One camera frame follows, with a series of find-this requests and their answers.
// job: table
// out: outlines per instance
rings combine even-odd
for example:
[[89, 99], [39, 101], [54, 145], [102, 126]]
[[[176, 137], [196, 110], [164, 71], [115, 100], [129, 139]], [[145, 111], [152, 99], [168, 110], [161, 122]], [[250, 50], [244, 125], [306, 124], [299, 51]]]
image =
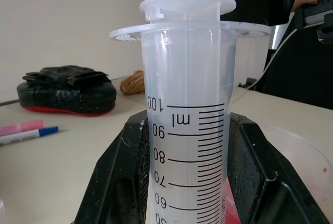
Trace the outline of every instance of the table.
[[[244, 93], [235, 88], [234, 98]], [[0, 107], [0, 126], [43, 119], [63, 132], [0, 148], [0, 198], [10, 224], [70, 224], [97, 160], [127, 119], [145, 110], [143, 95], [117, 97], [101, 117], [33, 113], [17, 103]], [[250, 91], [232, 106], [258, 124], [291, 131], [325, 152], [333, 163], [333, 111]], [[320, 206], [333, 223], [333, 202]]]

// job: black holder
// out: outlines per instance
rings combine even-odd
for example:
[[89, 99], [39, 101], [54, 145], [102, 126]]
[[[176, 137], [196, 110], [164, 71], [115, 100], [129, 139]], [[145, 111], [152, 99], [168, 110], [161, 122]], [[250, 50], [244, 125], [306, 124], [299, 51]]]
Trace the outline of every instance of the black holder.
[[[242, 224], [329, 224], [259, 126], [232, 114], [228, 178]], [[132, 116], [96, 164], [75, 224], [145, 224], [149, 178], [146, 111]]]

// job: marker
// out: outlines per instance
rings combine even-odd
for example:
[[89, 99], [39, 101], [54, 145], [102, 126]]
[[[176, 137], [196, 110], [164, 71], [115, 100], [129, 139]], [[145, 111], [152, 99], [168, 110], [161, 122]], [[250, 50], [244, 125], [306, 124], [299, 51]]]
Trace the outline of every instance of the marker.
[[0, 146], [19, 142], [23, 140], [33, 139], [37, 137], [43, 137], [49, 134], [53, 134], [59, 131], [58, 127], [44, 128], [44, 129], [35, 129], [22, 133], [12, 134], [9, 136], [0, 137]]
[[43, 120], [0, 127], [0, 137], [42, 128], [44, 128]]

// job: blue pen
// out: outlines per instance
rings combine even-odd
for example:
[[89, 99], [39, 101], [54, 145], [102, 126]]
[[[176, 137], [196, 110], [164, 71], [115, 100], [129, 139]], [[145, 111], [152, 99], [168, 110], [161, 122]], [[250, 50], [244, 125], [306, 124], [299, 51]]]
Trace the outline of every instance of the blue pen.
[[58, 131], [59, 127], [51, 127], [51, 128], [35, 129], [22, 133], [12, 134], [9, 136], [0, 137], [0, 146], [23, 140], [29, 140], [37, 137], [43, 137], [49, 134], [56, 133]]

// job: white wall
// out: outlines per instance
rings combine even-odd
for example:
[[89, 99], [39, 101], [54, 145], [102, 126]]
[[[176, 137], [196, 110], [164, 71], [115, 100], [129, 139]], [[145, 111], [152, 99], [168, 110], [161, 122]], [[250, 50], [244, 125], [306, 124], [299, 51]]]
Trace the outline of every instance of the white wall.
[[110, 78], [142, 68], [140, 43], [111, 30], [145, 23], [143, 0], [0, 0], [0, 102], [17, 98], [26, 72], [82, 65]]
[[237, 40], [234, 85], [245, 84], [248, 77], [259, 79], [263, 74], [270, 37]]

